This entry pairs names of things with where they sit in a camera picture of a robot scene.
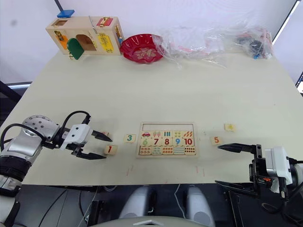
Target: blue block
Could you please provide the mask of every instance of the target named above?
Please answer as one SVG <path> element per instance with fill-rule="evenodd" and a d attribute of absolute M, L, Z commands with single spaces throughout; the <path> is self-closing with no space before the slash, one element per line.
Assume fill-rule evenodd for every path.
<path fill-rule="evenodd" d="M 69 18 L 72 16 L 72 14 L 74 13 L 75 11 L 73 9 L 68 9 L 68 10 L 63 10 L 61 11 L 57 17 L 58 18 Z"/>

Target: red plate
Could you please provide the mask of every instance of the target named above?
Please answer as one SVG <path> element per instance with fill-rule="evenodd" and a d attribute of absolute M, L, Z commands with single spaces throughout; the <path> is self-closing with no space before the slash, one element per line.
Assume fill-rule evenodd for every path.
<path fill-rule="evenodd" d="M 150 64 L 162 58 L 157 52 L 151 34 L 140 34 L 129 37 L 121 44 L 120 51 L 123 56 L 137 63 Z"/>

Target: white table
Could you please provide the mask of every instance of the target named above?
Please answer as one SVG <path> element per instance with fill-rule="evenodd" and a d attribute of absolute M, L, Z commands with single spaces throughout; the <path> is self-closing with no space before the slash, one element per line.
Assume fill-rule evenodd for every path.
<path fill-rule="evenodd" d="M 213 147 L 224 143 L 284 146 L 303 159 L 303 99 L 275 59 L 254 60 L 231 54 L 227 68 L 185 62 L 180 70 L 162 59 L 136 64 L 122 56 L 83 56 L 71 61 L 58 53 L 49 61 L 1 127 L 41 114 L 62 124 L 75 110 L 88 111 L 95 130 L 113 135 L 118 152 L 102 160 L 85 160 L 71 151 L 44 148 L 23 183 L 46 185 L 122 185 L 249 181 L 249 153 Z M 68 126 L 81 122 L 79 114 Z M 136 144 L 123 142 L 139 134 L 141 122 L 195 122 L 199 158 L 136 158 Z M 224 131 L 233 123 L 236 132 Z M 14 128 L 11 138 L 19 133 Z M 102 154 L 108 142 L 93 137 L 84 150 Z"/>

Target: toy car picture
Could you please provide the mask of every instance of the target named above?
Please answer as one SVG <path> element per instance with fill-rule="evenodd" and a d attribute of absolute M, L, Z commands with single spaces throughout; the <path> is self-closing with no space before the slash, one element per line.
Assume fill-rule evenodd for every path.
<path fill-rule="evenodd" d="M 148 133 L 148 132 L 145 132 L 145 133 L 143 133 L 143 134 L 142 134 L 142 136 L 143 136 L 143 137 L 150 137 L 150 136 L 151 136 L 151 134 L 150 134 L 150 133 Z"/>

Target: wall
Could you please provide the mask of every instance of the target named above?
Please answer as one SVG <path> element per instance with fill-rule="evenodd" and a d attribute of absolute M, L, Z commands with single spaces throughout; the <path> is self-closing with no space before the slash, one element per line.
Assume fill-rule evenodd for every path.
<path fill-rule="evenodd" d="M 277 39 L 274 54 L 296 83 L 303 72 L 303 2 L 299 3 Z"/>
<path fill-rule="evenodd" d="M 74 16 L 118 16 L 125 37 L 176 25 L 230 26 L 248 21 L 275 35 L 295 0 L 60 0 Z M 45 27 L 58 13 L 52 0 L 0 1 L 0 79 L 32 81 L 58 51 Z"/>

